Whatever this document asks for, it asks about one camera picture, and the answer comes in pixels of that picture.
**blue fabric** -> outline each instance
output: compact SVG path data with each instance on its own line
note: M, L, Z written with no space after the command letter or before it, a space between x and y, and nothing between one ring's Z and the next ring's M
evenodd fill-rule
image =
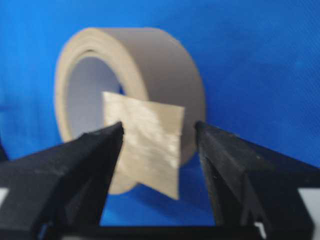
M194 58L210 124L319 167L319 13L318 0L2 0L1 142L11 159L61 142L54 71L75 32L156 27ZM198 158L180 173L180 201L139 186L111 196L101 224L213 224Z

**tape roll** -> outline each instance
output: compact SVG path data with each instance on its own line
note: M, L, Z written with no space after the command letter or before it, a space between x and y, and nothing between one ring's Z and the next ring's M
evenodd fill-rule
M181 164L194 154L194 124L205 120L204 89L192 58L171 35L156 28L86 28L75 34L55 73L55 113L63 141L104 126L105 91L185 107ZM123 193L135 184L116 172L109 192Z

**masking tape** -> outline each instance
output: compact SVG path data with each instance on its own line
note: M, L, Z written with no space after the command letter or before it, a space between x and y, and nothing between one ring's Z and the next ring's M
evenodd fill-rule
M102 92L184 107L180 164L194 154L196 121L205 120L198 70L183 46L156 28L86 28L64 46L55 73L55 113L63 141L105 126ZM137 183L115 172L109 193Z
M103 100L105 124L122 122L124 128L117 171L178 199L185 108L107 91Z

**white surface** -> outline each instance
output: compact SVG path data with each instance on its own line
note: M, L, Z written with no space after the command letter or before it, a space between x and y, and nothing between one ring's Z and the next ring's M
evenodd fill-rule
M9 193L9 189L8 188L0 187L0 209L1 209L1 206L4 203L8 193Z
M320 188L298 189L313 224L313 240L320 240Z
M254 223L254 226L256 226L258 229L259 229L259 232L260 232L260 236L263 238L263 239L267 239L267 234L266 234L266 230L265 230L265 226L262 222L258 222L256 221Z
M71 70L66 111L73 138L104 127L102 92L120 90L111 68L97 57L81 59Z

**tape strip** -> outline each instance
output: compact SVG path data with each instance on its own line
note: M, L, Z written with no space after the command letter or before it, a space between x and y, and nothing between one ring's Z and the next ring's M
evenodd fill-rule
M124 141L117 170L173 199L179 198L184 107L104 92L104 123L121 121Z

